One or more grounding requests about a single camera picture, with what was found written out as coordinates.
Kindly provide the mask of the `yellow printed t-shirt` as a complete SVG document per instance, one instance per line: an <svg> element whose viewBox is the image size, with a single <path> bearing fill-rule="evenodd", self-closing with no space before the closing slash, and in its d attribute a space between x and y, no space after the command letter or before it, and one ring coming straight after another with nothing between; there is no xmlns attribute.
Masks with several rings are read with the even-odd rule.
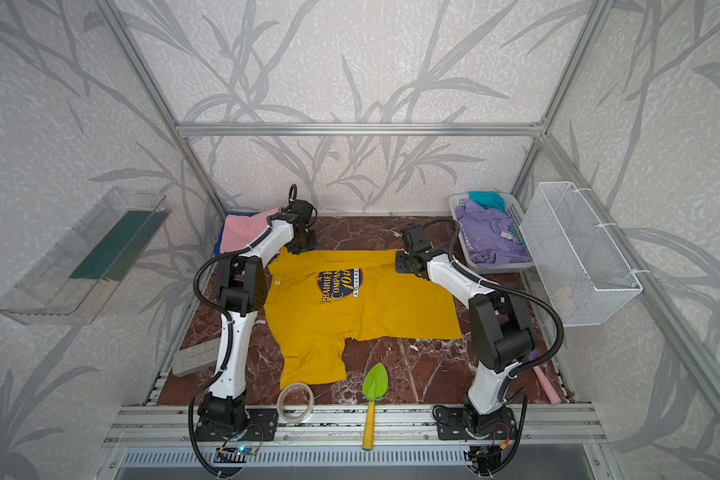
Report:
<svg viewBox="0 0 720 480"><path fill-rule="evenodd" d="M395 260L393 250L279 252L264 312L284 359L282 387L344 380L349 339L461 337L453 296L397 272Z"/></svg>

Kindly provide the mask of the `grey plastic laundry basket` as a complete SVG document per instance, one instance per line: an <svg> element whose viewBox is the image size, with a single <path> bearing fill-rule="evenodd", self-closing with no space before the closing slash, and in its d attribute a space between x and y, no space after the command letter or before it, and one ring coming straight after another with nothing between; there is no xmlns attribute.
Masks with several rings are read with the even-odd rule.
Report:
<svg viewBox="0 0 720 480"><path fill-rule="evenodd" d="M521 244L523 244L527 247L526 241L525 241L525 239L522 235L521 229L520 229L520 225L522 223L523 216L524 216L522 208L520 207L519 203L512 195L510 195L508 193L499 193L499 194L505 200L506 214L509 215L513 219L512 232L516 235L516 237L521 242ZM451 195L449 197L448 204L449 204L449 208L450 208L450 211L451 211L451 214L452 214L452 217L454 220L457 221L456 208L458 206L463 205L465 203L466 199L469 199L468 193L455 194L455 195ZM461 225L460 225L460 232L459 232L458 237L459 237L459 244L461 246L461 249L462 249L464 257L465 257L466 264L477 273L480 273L480 274L516 273L516 272L526 270L533 265L533 261L531 259L529 262L525 262L525 263L511 263L511 264L507 264L507 265L492 266L492 267L477 266L474 263L472 263L471 260L469 259L468 250L467 250L468 243L464 240Z"/></svg>

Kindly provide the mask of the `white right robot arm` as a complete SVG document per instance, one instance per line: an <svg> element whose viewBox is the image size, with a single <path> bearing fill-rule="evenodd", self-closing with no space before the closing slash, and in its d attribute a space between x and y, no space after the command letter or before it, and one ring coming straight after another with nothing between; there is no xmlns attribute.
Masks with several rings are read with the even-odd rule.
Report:
<svg viewBox="0 0 720 480"><path fill-rule="evenodd" d="M470 386L462 418L472 432L494 422L504 407L516 369L535 349L535 334L522 294L489 287L453 256L435 247L425 228L414 224L402 233L404 249L396 253L398 273L414 274L445 290L469 310L471 339L478 369Z"/></svg>

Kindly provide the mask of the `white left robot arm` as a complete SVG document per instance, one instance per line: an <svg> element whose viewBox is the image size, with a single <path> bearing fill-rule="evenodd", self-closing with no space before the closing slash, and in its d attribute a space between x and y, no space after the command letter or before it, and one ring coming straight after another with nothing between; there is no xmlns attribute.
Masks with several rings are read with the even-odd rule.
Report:
<svg viewBox="0 0 720 480"><path fill-rule="evenodd" d="M214 376L200 389L203 422L240 431L248 425L245 367L254 320L266 302L265 267L281 250L300 254L313 248L316 208L291 199L282 209L225 220L219 254L195 275L193 290L201 304L221 315L221 340Z"/></svg>

